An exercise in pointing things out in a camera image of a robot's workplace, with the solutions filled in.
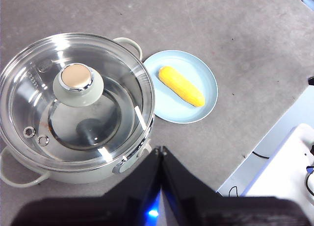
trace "pot handle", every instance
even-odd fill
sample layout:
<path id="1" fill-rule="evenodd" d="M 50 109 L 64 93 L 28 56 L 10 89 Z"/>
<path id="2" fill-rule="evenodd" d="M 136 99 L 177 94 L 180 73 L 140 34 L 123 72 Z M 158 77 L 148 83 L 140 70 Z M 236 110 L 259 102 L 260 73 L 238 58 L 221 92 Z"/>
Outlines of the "pot handle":
<path id="1" fill-rule="evenodd" d="M 136 43 L 134 40 L 131 40 L 130 38 L 126 38 L 126 37 L 118 37 L 118 38 L 114 38 L 113 41 L 118 42 L 118 43 L 127 43 L 133 46 L 139 53 L 139 60 L 142 61 L 143 51 L 141 47 L 138 45 L 138 43 Z"/>
<path id="2" fill-rule="evenodd" d="M 29 182 L 29 183 L 14 183 L 10 180 L 8 180 L 8 178 L 4 175 L 3 173 L 3 169 L 2 169 L 2 162 L 3 162 L 3 155 L 5 155 L 6 153 L 10 153 L 10 150 L 8 147 L 5 147 L 2 152 L 1 152 L 1 155 L 0 155 L 0 173 L 1 173 L 1 176 L 0 178 L 8 185 L 12 186 L 12 187 L 16 187 L 16 188 L 27 188 L 27 187 L 31 187 L 31 186 L 34 186 L 42 181 L 44 181 L 45 179 L 49 178 L 50 177 L 50 173 L 47 171 L 46 173 L 44 173 L 43 175 L 41 175 L 39 178 L 35 179 L 34 181 L 32 182 Z"/>

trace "lid knob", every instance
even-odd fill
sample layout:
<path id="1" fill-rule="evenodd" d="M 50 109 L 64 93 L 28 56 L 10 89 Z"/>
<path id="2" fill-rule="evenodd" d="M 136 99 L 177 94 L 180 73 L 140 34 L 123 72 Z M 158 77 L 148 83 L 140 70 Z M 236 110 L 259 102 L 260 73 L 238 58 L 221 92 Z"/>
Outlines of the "lid knob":
<path id="1" fill-rule="evenodd" d="M 59 81 L 67 90 L 82 91 L 92 84 L 93 71 L 82 64 L 70 64 L 61 70 Z"/>
<path id="2" fill-rule="evenodd" d="M 72 63 L 58 73 L 52 88 L 55 97 L 63 104 L 83 107 L 100 98 L 104 81 L 96 70 L 81 63 Z"/>

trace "blue light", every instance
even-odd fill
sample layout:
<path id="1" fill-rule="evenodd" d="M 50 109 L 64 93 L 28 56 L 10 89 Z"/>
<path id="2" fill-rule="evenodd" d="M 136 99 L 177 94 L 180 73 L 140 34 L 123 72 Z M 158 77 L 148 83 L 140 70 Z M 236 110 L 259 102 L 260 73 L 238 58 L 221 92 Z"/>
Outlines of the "blue light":
<path id="1" fill-rule="evenodd" d="M 150 210 L 149 212 L 148 212 L 148 214 L 150 215 L 150 216 L 152 216 L 152 217 L 158 217 L 158 211 L 156 211 L 156 210 Z"/>

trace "black cable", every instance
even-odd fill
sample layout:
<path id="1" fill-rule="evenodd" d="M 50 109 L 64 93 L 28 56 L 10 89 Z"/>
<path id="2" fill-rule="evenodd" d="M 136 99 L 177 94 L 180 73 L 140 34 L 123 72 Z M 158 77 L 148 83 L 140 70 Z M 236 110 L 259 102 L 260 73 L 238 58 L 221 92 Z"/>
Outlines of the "black cable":
<path id="1" fill-rule="evenodd" d="M 309 187 L 309 185 L 308 185 L 309 177 L 311 176 L 311 174 L 313 174 L 313 172 L 310 173 L 310 174 L 306 177 L 305 186 L 306 186 L 307 190 L 309 191 L 309 193 L 310 193 L 312 196 L 314 196 L 314 193 L 312 192 L 312 190 L 310 189 L 310 187 Z"/>
<path id="2" fill-rule="evenodd" d="M 236 191 L 236 197 L 238 198 L 239 196 L 237 195 L 237 187 L 236 186 L 233 186 L 230 190 L 229 190 L 229 194 L 228 194 L 228 197 L 230 197 L 230 192 L 231 190 L 233 190 L 235 188 L 235 191 Z"/>
<path id="3" fill-rule="evenodd" d="M 256 156 L 258 156 L 258 157 L 260 157 L 260 158 L 264 158 L 264 159 L 269 159 L 269 157 L 268 156 L 262 156 L 262 155 L 259 155 L 258 153 L 256 153 L 256 152 L 252 152 L 254 155 L 256 155 Z"/>

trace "metal knob top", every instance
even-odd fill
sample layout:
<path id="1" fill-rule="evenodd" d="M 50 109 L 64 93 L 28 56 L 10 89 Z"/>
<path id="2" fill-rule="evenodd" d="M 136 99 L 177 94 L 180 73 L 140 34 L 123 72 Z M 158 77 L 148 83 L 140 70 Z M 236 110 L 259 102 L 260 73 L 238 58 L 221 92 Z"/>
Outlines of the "metal knob top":
<path id="1" fill-rule="evenodd" d="M 93 71 L 83 64 L 70 64 L 59 75 L 61 86 L 67 90 L 82 91 L 93 82 Z"/>

